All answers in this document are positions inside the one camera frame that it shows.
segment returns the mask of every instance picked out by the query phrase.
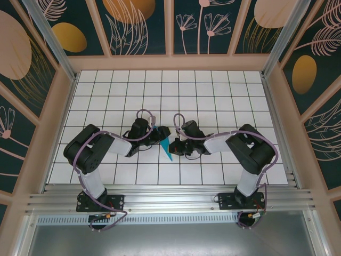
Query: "gray floor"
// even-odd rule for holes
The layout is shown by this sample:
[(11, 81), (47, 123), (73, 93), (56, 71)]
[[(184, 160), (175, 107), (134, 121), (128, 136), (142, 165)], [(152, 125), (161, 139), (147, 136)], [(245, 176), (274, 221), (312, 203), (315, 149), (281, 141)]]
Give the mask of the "gray floor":
[(39, 226), (29, 255), (315, 255), (300, 212), (268, 213), (254, 230), (235, 223), (122, 225), (103, 233), (86, 226)]

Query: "black mounting plate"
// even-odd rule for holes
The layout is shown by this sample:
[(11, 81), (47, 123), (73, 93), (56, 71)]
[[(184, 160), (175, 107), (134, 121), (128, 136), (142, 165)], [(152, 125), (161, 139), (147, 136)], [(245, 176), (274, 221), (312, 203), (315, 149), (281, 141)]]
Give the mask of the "black mounting plate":
[[(106, 206), (113, 207), (117, 210), (123, 210), (124, 195), (107, 195), (106, 199)], [(76, 212), (109, 212), (108, 209), (103, 207), (99, 209), (95, 202), (89, 202), (88, 196), (78, 195), (77, 201)]]
[(252, 195), (252, 198), (248, 200), (244, 207), (241, 207), (238, 202), (234, 199), (234, 192), (231, 193), (219, 193), (217, 195), (220, 210), (252, 210), (257, 209), (257, 204), (254, 200), (262, 207), (265, 207), (264, 194), (262, 192), (256, 192)]

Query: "enclosure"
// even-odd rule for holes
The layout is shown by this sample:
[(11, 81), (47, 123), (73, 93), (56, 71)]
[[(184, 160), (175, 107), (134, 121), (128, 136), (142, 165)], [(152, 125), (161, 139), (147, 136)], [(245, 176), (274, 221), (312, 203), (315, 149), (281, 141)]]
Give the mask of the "enclosure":
[[(3, 255), (341, 253), (340, 0), (5, 0), (0, 21)], [(101, 182), (128, 215), (91, 232), (63, 152), (89, 124), (124, 135), (140, 109), (169, 143), (177, 113), (269, 139), (262, 223), (241, 229), (215, 202), (241, 180), (234, 153), (157, 143), (106, 154)]]

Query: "flower illustration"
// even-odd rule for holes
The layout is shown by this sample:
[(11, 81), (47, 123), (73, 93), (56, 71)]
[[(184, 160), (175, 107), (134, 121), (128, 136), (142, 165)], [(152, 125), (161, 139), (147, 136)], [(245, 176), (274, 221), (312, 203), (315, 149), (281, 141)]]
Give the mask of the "flower illustration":
[(232, 4), (234, 0), (228, 0), (228, 1), (218, 1), (218, 0), (199, 0), (199, 4), (202, 7), (209, 7), (210, 5), (227, 5)]
[(183, 17), (182, 17), (181, 14), (179, 14), (179, 15), (176, 16), (176, 22), (177, 22), (177, 24), (180, 27), (181, 36), (182, 36), (183, 49), (185, 51), (185, 54), (187, 54), (186, 47), (185, 47), (185, 41), (184, 41), (184, 38), (183, 38), (183, 32), (185, 30), (190, 30), (190, 29), (196, 28), (197, 24), (194, 23), (193, 14), (191, 14), (191, 15), (186, 14)]
[(8, 139), (11, 137), (11, 129), (14, 123), (15, 111), (11, 108), (6, 114), (3, 106), (0, 107), (0, 138)]
[(228, 14), (217, 14), (212, 20), (211, 13), (205, 15), (205, 27), (208, 35), (207, 54), (209, 54), (209, 42), (211, 37), (226, 35), (231, 32), (231, 27), (228, 27), (228, 25), (230, 24), (228, 16)]
[(219, 5), (227, 5), (233, 4), (234, 0), (199, 0), (200, 14), (199, 14), (199, 27), (198, 27), (198, 54), (200, 54), (200, 27), (201, 27), (201, 17), (202, 17), (202, 10), (205, 7), (209, 6), (219, 6)]

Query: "white grid floor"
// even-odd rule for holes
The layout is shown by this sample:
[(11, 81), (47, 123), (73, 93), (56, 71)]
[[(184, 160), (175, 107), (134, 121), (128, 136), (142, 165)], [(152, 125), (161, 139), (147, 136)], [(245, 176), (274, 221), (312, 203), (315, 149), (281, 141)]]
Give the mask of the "white grid floor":
[[(175, 138), (173, 116), (181, 112), (205, 134), (249, 123), (279, 149), (259, 72), (83, 70), (48, 183), (79, 183), (63, 151), (85, 126), (94, 124), (122, 135), (130, 130), (141, 108), (156, 116), (157, 125), (170, 128), (170, 142)], [(203, 155), (194, 161), (173, 155), (171, 162), (159, 145), (131, 158), (108, 153), (99, 169), (104, 184), (146, 185), (235, 185), (242, 171), (231, 152)], [(288, 183), (281, 158), (263, 182)]]

